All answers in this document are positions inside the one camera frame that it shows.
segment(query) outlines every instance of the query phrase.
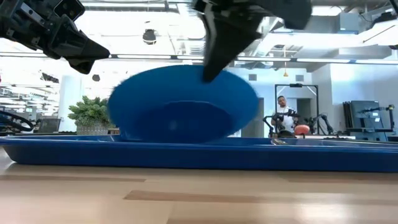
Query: orange object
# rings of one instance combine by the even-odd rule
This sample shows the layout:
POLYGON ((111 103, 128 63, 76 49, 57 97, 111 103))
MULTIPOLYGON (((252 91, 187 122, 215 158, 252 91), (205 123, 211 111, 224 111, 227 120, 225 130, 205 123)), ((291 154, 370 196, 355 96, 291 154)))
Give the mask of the orange object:
POLYGON ((310 132, 310 127, 308 127, 307 125, 304 125, 304 124, 297 125, 294 128, 295 135, 308 134, 309 132, 310 132))

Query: blue tray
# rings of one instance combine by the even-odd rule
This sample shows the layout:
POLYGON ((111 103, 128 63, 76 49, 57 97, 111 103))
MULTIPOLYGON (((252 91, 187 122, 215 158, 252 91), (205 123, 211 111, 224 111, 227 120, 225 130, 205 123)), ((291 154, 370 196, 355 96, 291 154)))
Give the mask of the blue tray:
POLYGON ((207 144, 126 142, 120 136, 0 138, 20 164, 183 169, 397 172, 398 145, 312 139, 225 138, 207 144))

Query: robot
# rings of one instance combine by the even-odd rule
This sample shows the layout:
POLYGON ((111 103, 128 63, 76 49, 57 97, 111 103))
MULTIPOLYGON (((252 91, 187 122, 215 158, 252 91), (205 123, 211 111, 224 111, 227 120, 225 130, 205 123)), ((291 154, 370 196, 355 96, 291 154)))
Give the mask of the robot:
MULTIPOLYGON (((312 13, 310 0, 193 0, 192 8, 206 28, 206 83, 261 38, 257 28, 264 17, 279 17, 288 29, 304 29, 312 13)), ((0 37, 64 58, 89 74, 94 62, 110 52, 77 29, 74 21, 84 12, 79 0, 0 0, 0 37)))

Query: metal frame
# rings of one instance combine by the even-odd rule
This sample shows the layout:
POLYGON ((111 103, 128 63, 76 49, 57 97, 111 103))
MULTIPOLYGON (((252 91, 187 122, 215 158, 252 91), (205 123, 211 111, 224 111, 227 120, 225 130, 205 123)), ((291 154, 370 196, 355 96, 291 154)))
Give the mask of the metal frame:
MULTIPOLYGON (((285 87, 290 87, 290 88, 307 87, 315 95, 316 104, 317 104, 317 116, 319 116, 319 89, 318 89, 318 85, 303 85, 303 84, 299 84, 299 83, 296 83, 296 84, 275 84, 275 112, 278 110, 277 98, 278 98, 278 87, 279 86, 283 86, 284 88, 285 87)), ((317 134, 319 134, 319 122, 317 123, 317 134)))

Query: security camera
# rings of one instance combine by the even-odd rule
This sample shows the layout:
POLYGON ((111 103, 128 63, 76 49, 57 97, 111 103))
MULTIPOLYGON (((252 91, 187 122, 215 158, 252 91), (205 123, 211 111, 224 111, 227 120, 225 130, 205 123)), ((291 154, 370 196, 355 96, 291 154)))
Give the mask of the security camera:
POLYGON ((147 45, 156 44, 155 30, 154 29, 146 29, 144 34, 142 35, 142 39, 147 45))

